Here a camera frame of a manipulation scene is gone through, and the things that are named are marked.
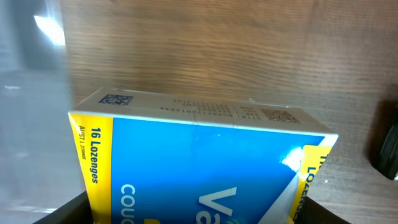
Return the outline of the blue yellow lozenge box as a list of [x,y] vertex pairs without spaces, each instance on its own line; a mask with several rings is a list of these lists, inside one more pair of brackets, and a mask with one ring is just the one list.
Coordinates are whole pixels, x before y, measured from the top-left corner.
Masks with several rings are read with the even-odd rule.
[[95,223],[293,223],[338,139],[290,106],[120,89],[68,117]]

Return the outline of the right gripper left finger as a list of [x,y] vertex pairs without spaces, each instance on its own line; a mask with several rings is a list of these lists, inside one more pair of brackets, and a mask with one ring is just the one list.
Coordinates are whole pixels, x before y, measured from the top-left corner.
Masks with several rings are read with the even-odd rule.
[[84,191],[33,224],[93,224],[87,192]]

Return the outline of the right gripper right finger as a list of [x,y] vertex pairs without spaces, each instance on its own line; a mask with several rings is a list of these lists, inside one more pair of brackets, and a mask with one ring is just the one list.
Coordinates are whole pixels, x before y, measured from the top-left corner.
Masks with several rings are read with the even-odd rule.
[[349,224],[346,220],[322,207],[311,198],[307,198],[295,224]]

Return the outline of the dark green small box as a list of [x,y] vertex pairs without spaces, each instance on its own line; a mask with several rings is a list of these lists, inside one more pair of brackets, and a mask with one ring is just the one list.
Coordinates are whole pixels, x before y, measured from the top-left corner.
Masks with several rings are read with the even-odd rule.
[[397,182],[397,100],[380,104],[369,158],[380,174]]

